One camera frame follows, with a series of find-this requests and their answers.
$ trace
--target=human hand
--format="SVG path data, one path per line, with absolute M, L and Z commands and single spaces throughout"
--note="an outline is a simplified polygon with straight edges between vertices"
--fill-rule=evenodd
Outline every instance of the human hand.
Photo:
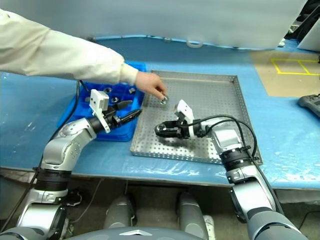
M 164 95 L 167 95 L 165 85 L 155 73 L 139 71 L 136 75 L 135 85 L 139 90 L 152 94 L 160 100 L 164 99 Z

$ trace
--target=black cable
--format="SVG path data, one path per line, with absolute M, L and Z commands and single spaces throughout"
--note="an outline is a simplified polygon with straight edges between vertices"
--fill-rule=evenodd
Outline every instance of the black cable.
M 232 120 L 229 120 L 229 119 L 227 119 L 227 120 L 222 120 L 222 121 L 219 121 L 219 122 L 211 125 L 211 126 L 207 129 L 207 131 L 205 132 L 205 134 L 208 134 L 213 127 L 215 127 L 215 126 L 217 126 L 217 125 L 219 125 L 219 124 L 225 123 L 225 122 L 231 122 L 231 121 L 233 121 L 233 120 L 235 119 L 234 117 L 230 117 L 230 118 L 231 118 Z M 251 132 L 252 138 L 253 138 L 253 145 L 254 145 L 254 146 L 253 146 L 253 150 L 252 150 L 252 155 L 251 155 L 251 156 L 252 156 L 252 162 L 253 162 L 254 166 L 256 167 L 256 169 L 258 170 L 258 172 L 260 173 L 261 177 L 263 178 L 263 180 L 264 180 L 264 182 L 265 182 L 265 185 L 267 186 L 267 188 L 268 188 L 268 190 L 269 190 L 269 192 L 270 192 L 270 194 L 271 194 L 271 196 L 272 196 L 272 198 L 273 198 L 273 200 L 274 200 L 274 204 L 275 204 L 276 211 L 277 211 L 278 213 L 282 214 L 282 215 L 285 215 L 285 213 L 284 213 L 284 211 L 283 211 L 283 209 L 282 209 L 282 207 L 281 207 L 281 205 L 280 205 L 280 202 L 279 202 L 279 200 L 278 200 L 278 198 L 277 198 L 277 196 L 276 196 L 273 188 L 271 187 L 269 181 L 267 180 L 267 177 L 265 176 L 264 172 L 261 170 L 261 168 L 259 167 L 259 165 L 258 165 L 258 164 L 256 163 L 256 161 L 255 161 L 255 154 L 256 154 L 257 145 L 258 145 L 256 134 L 255 134 L 254 131 L 251 129 L 251 127 L 250 127 L 249 125 L 247 125 L 245 122 L 240 121 L 240 120 L 238 120 L 238 119 L 236 119 L 236 121 L 237 121 L 236 123 L 238 123 L 237 125 L 238 125 L 238 128 L 239 128 L 240 133 L 243 132 L 243 131 L 242 131 L 242 128 L 241 128 L 241 126 L 239 125 L 239 123 L 244 124 L 244 125 L 249 129 L 249 131 Z
M 229 119 L 232 119 L 235 124 L 237 125 L 238 129 L 239 129 L 239 132 L 240 132 L 240 137 L 241 137 L 241 141 L 242 141 L 242 144 L 243 146 L 245 147 L 246 146 L 246 141 L 245 141 L 245 137 L 244 137 L 244 132 L 242 131 L 242 128 L 240 126 L 240 123 L 239 123 L 239 120 L 236 119 L 235 117 L 231 116 L 231 115 L 214 115 L 214 116 L 207 116 L 205 118 L 202 118 L 198 121 L 194 121 L 192 123 L 189 123 L 189 124 L 178 124 L 178 127 L 190 127 L 190 126 L 194 126 L 194 125 L 197 125 L 197 124 L 200 124 L 204 121 L 207 121 L 207 120 L 210 120 L 210 119 L 216 119 L 216 118 L 229 118 Z
M 313 214 L 313 213 L 320 213 L 320 211 L 308 211 L 308 212 L 304 215 L 303 220 L 302 220 L 302 222 L 300 223 L 300 226 L 298 227 L 298 230 L 300 230 L 300 229 L 302 228 L 302 226 L 304 225 L 304 223 L 305 223 L 305 221 L 306 221 L 306 219 L 307 219 L 307 216 L 308 216 L 309 214 Z
M 55 130 L 55 132 L 52 134 L 52 136 L 50 137 L 49 141 L 50 142 L 53 138 L 55 138 L 56 134 L 62 129 L 62 127 L 69 121 L 69 119 L 71 118 L 71 116 L 74 114 L 78 102 L 79 102 L 79 94 L 80 94 L 80 81 L 77 80 L 76 81 L 76 96 L 75 96 L 75 101 L 74 101 L 74 105 L 73 108 L 71 110 L 71 112 L 69 113 L 69 115 L 66 117 L 66 119 L 63 121 L 63 123 Z M 31 181 L 29 182 L 28 186 L 26 187 L 25 191 L 23 192 L 22 196 L 20 197 L 19 201 L 17 202 L 17 204 L 14 206 L 13 210 L 10 212 L 10 215 L 8 216 L 8 218 L 6 219 L 5 223 L 3 224 L 0 233 L 2 233 L 8 223 L 11 221 L 12 217 L 14 216 L 14 214 L 16 213 L 16 211 L 18 210 L 19 206 L 21 205 L 21 203 L 23 202 L 23 200 L 25 199 L 26 195 L 28 194 L 29 190 L 32 188 L 38 174 L 39 174 L 39 169 L 41 167 L 41 163 L 42 163 L 42 159 L 43 159 L 43 155 L 41 157 L 41 160 L 36 168 L 36 172 L 34 173 Z
M 90 95 L 91 91 L 89 90 L 89 88 L 87 87 L 87 85 L 85 85 L 85 83 L 82 80 L 79 80 L 79 82 L 81 83 L 82 87 L 84 88 L 84 90 L 86 90 L 86 92 Z

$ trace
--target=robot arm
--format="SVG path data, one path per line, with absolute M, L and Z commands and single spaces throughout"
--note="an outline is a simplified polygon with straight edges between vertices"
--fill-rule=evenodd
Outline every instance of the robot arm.
M 0 233 L 0 240 L 58 240 L 66 220 L 61 204 L 67 195 L 67 185 L 82 149 L 101 131 L 109 133 L 138 117 L 141 110 L 125 117 L 116 116 L 131 101 L 108 106 L 109 97 L 103 91 L 92 90 L 90 107 L 94 116 L 66 124 L 44 148 L 36 184 L 27 196 L 15 228 Z
M 230 195 L 237 218 L 247 223 L 251 240 L 307 240 L 283 215 L 276 212 L 271 189 L 254 164 L 254 156 L 243 145 L 234 128 L 219 124 L 221 118 L 207 117 L 195 120 L 192 109 L 183 100 L 175 107 L 176 121 L 165 121 L 155 127 L 155 134 L 162 138 L 208 137 L 221 158 L 226 177 L 232 187 Z

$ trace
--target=gray panel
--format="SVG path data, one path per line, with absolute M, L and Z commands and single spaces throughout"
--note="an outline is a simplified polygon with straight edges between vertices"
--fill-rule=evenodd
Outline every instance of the gray panel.
M 153 72 L 157 73 L 167 86 L 169 101 L 166 105 L 161 105 L 153 96 L 147 95 L 144 98 L 143 112 L 139 117 L 130 149 L 133 155 L 220 164 L 221 160 L 210 138 L 163 139 L 156 136 L 154 128 L 164 121 L 176 119 L 174 107 L 181 99 L 193 109 L 196 119 L 226 114 L 251 126 L 237 76 Z M 253 147 L 252 137 L 245 126 L 243 132 L 247 144 Z M 261 158 L 259 149 L 256 156 Z

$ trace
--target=white wall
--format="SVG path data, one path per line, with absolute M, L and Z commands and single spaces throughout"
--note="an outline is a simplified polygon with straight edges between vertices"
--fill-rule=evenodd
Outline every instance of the white wall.
M 154 35 L 275 48 L 307 0 L 0 0 L 0 7 L 78 37 Z

